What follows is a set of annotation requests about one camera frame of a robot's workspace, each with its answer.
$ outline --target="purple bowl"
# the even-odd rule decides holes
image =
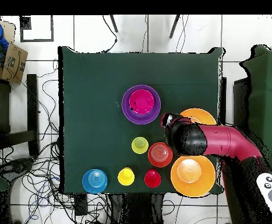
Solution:
[[[154,106],[149,111],[149,113],[138,114],[130,109],[129,98],[134,91],[139,89],[148,90],[154,97]],[[137,85],[137,86],[131,87],[128,91],[125,92],[122,98],[122,111],[125,117],[129,121],[133,122],[134,124],[148,124],[152,122],[153,120],[155,120],[157,116],[159,115],[161,111],[161,99],[158,96],[157,92],[152,87],[149,87],[147,85]]]

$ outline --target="green table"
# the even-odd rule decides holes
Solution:
[[[222,49],[208,54],[83,54],[62,47],[64,110],[64,193],[83,193],[82,177],[89,169],[101,169],[108,177],[104,193],[176,192],[170,180],[173,162],[155,168],[147,152],[137,155],[131,143],[145,137],[149,145],[164,141],[162,113],[198,107],[217,118],[218,58]],[[161,113],[151,123],[136,125],[122,112],[124,93],[132,86],[154,88],[161,99]],[[216,158],[211,157],[214,166]],[[135,181],[123,186],[117,175],[130,167]],[[155,168],[160,186],[149,188],[144,175]],[[215,185],[212,193],[220,193]]]

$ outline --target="black chair leg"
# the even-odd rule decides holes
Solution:
[[[112,21],[115,32],[118,33],[118,29],[117,29],[117,26],[116,26],[116,23],[115,23],[115,20],[114,20],[114,16],[110,15],[110,18],[111,18],[111,21]]]
[[[172,29],[171,29],[171,32],[170,32],[170,38],[173,37],[173,34],[174,34],[174,31],[175,31],[175,28],[176,28],[179,17],[180,17],[180,15],[176,15],[176,17],[175,17],[175,20],[174,20],[174,23],[173,23],[173,26],[172,26]]]

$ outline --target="black border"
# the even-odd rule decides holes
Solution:
[[[59,192],[64,192],[64,114],[63,114],[63,53],[62,47],[58,46],[58,96],[59,96],[59,169],[60,185]]]
[[[23,19],[20,17],[20,41],[23,42],[54,42],[54,21],[53,16],[51,15],[51,38],[36,38],[35,40],[25,40],[23,38],[23,30],[31,30],[31,18],[28,18],[28,22],[30,23],[29,27],[24,27],[24,23],[21,23]]]

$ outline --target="orange bowl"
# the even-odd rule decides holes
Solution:
[[[187,197],[202,197],[216,180],[216,171],[205,156],[181,156],[171,169],[171,181],[177,192]]]
[[[214,119],[214,117],[208,112],[200,108],[190,108],[182,113],[180,115],[190,118],[192,122],[196,122],[198,124],[208,124],[208,125],[216,125],[217,122]]]

